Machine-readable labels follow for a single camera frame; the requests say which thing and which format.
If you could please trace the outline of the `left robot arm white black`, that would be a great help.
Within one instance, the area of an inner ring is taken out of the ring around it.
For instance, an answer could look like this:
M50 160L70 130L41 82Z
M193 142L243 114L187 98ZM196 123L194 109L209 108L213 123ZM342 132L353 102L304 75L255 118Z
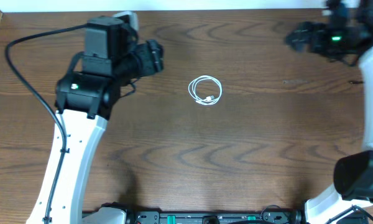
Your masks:
M52 149L29 223L133 223L114 203L82 212L90 168L121 88L163 70L163 47L140 44L137 14L100 16L86 24L85 49L73 56L56 87L57 124Z

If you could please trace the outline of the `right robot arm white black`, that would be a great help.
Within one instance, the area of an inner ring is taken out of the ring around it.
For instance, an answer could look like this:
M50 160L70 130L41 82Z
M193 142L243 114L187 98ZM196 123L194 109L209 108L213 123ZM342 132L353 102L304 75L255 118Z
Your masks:
M290 223L373 223L373 1L359 1L355 15L343 1L326 1L327 22L305 21L285 38L291 49L356 67L362 88L361 150L340 158L333 181L305 201Z

